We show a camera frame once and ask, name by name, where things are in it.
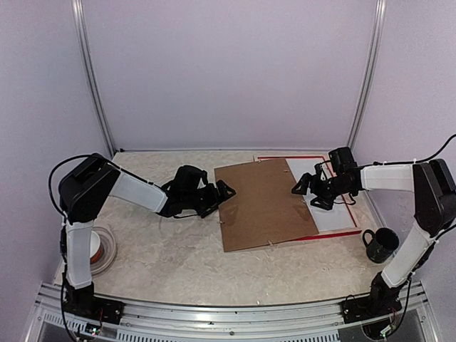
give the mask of aluminum frame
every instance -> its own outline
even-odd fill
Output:
[[[353,119],[350,135],[348,136],[347,146],[351,149],[355,147],[356,139],[358,138],[361,123],[363,121],[364,112],[366,111],[369,93],[371,91],[375,66],[377,64],[378,50],[380,48],[380,41],[382,37],[383,22],[385,21],[385,11],[386,0],[377,0],[373,32],[370,40],[368,61],[364,72],[363,85],[361,87],[361,94],[356,105],[355,118]]]
[[[101,134],[103,136],[103,141],[106,145],[106,149],[110,157],[113,157],[116,151],[116,147],[113,135],[109,128],[108,119],[106,118],[105,111],[103,109],[100,92],[98,91],[98,84],[93,70],[93,63],[90,57],[87,28],[85,23],[86,21],[84,19],[83,2],[82,0],[72,0],[71,3],[73,7],[74,21],[76,24],[76,32],[78,34],[79,47],[81,49],[81,56],[83,59],[85,76],[87,77],[87,83],[90,89],[93,106],[95,107],[95,114],[97,117],[98,125],[100,126]]]
[[[109,122],[106,118],[105,111],[103,109],[103,104],[101,101],[100,93],[98,91],[98,85],[95,78],[93,63],[90,58],[90,49],[88,43],[88,34],[86,28],[86,21],[84,18],[84,8],[83,0],[72,0],[73,5],[73,16],[76,23],[76,31],[78,32],[78,40],[81,48],[81,55],[83,58],[83,65],[85,68],[85,75],[87,77],[88,85],[90,88],[90,93],[92,95],[93,105],[95,107],[95,113],[97,116],[98,124],[100,126],[101,133],[103,135],[103,140],[105,142],[106,148],[111,157],[117,152],[117,147],[111,130],[109,128]],[[375,65],[378,56],[378,50],[380,48],[380,40],[383,31],[383,22],[385,19],[385,10],[386,10],[386,0],[377,0],[375,7],[375,16],[374,16],[374,25],[372,37],[370,40],[370,47],[368,52],[368,62],[366,65],[366,70],[363,77],[363,84],[361,86],[361,94],[358,99],[355,111],[355,117],[350,129],[347,146],[353,149],[356,139],[361,128],[361,122],[364,116],[366,109],[366,104],[371,90],[371,84],[375,72]],[[125,150],[125,152],[139,152],[138,150]]]
[[[61,323],[59,286],[43,284],[29,316],[22,341],[36,342],[43,321],[63,327]],[[400,292],[404,303],[407,289]],[[107,341],[324,341],[320,336],[338,341],[338,330],[358,323],[345,324],[340,302],[343,298],[304,304],[276,306],[186,306],[136,301],[114,296],[100,297],[121,300],[125,303],[120,325],[103,324]],[[409,310],[417,309],[427,342],[438,342],[435,320],[424,289],[419,282],[412,284]],[[75,317],[69,313],[66,319],[70,328],[97,323]],[[378,318],[364,321],[369,323]]]

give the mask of white table surface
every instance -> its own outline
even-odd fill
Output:
[[[161,185],[181,165],[208,171],[214,182],[215,167],[250,162],[260,154],[267,152],[123,152],[114,161]],[[358,226],[375,229],[363,197],[356,200]],[[316,301],[366,292],[384,267],[368,260],[360,235],[224,253],[218,212],[205,219],[165,219],[109,198],[97,224],[112,229],[118,254],[105,273],[94,276],[95,291],[131,299],[214,306]]]

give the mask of red line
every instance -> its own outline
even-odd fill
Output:
[[[317,240],[317,239],[327,239],[329,237],[347,237],[349,235],[357,235],[360,234],[361,230],[354,230],[352,232],[344,232],[344,233],[333,233],[333,234],[323,234],[323,235],[313,235],[312,237],[301,237],[296,240],[292,241],[306,241],[306,240]]]

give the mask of cardboard sheet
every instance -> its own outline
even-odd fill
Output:
[[[215,178],[236,190],[222,203],[220,227],[226,252],[266,246],[318,234],[284,158],[215,169]]]

